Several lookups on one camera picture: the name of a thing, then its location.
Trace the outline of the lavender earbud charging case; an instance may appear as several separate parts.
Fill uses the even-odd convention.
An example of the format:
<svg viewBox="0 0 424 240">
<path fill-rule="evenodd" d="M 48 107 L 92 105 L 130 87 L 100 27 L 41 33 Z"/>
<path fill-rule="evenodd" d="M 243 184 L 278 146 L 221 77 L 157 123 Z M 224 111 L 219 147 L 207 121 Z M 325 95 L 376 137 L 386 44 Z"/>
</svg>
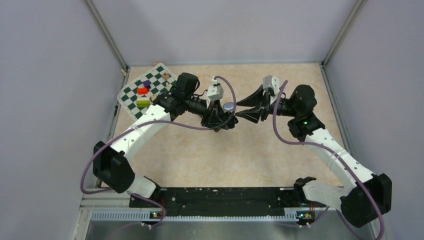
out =
<svg viewBox="0 0 424 240">
<path fill-rule="evenodd" d="M 235 109 L 236 105 L 234 102 L 226 102 L 222 105 L 222 108 L 225 112 L 232 112 Z"/>
</svg>

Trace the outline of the black earbud charging case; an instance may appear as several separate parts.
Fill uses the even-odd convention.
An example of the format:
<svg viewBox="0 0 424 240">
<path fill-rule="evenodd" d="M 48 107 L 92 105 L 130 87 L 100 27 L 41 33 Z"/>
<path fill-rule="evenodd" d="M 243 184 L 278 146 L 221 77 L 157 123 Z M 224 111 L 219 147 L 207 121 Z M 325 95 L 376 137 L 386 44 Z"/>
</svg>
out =
<svg viewBox="0 0 424 240">
<path fill-rule="evenodd" d="M 238 119 L 233 112 L 226 112 L 225 114 L 226 114 L 227 123 L 234 123 L 234 124 L 238 123 Z"/>
</svg>

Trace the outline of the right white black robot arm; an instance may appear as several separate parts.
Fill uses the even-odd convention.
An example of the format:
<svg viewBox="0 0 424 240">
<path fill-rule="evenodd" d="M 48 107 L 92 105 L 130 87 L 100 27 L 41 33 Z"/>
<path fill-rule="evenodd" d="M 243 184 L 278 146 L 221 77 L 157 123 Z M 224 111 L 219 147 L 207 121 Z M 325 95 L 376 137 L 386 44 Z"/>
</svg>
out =
<svg viewBox="0 0 424 240">
<path fill-rule="evenodd" d="M 391 210 L 391 179 L 361 165 L 337 143 L 313 112 L 317 100 L 311 86 L 298 85 L 289 98 L 282 97 L 283 89 L 261 85 L 250 96 L 236 103 L 248 108 L 236 113 L 236 116 L 253 123 L 272 116 L 275 132 L 278 130 L 278 116 L 291 117 L 287 125 L 297 139 L 295 145 L 304 145 L 314 152 L 342 184 L 335 186 L 314 177 L 300 178 L 294 185 L 297 188 L 293 192 L 294 202 L 299 206 L 318 202 L 334 208 L 356 228 L 375 219 L 383 222 L 383 215 Z"/>
</svg>

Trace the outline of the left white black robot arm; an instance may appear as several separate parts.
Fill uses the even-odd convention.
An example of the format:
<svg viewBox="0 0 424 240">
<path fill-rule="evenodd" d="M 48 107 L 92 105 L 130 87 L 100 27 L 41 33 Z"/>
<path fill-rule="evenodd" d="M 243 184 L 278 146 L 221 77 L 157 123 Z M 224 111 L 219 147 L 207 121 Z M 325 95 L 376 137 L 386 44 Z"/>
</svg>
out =
<svg viewBox="0 0 424 240">
<path fill-rule="evenodd" d="M 215 131 L 233 129 L 238 123 L 235 111 L 225 111 L 221 105 L 224 94 L 219 80 L 227 85 L 229 81 L 215 76 L 202 99 L 196 90 L 200 86 L 197 76 L 183 72 L 167 93 L 160 93 L 152 100 L 147 111 L 126 131 L 107 143 L 98 142 L 93 151 L 92 172 L 116 193 L 141 196 L 149 207 L 160 202 L 158 185 L 145 176 L 137 175 L 131 160 L 137 152 L 166 125 L 189 128 L 189 125 L 176 122 L 176 118 L 188 112 L 201 118 L 195 130 Z"/>
</svg>

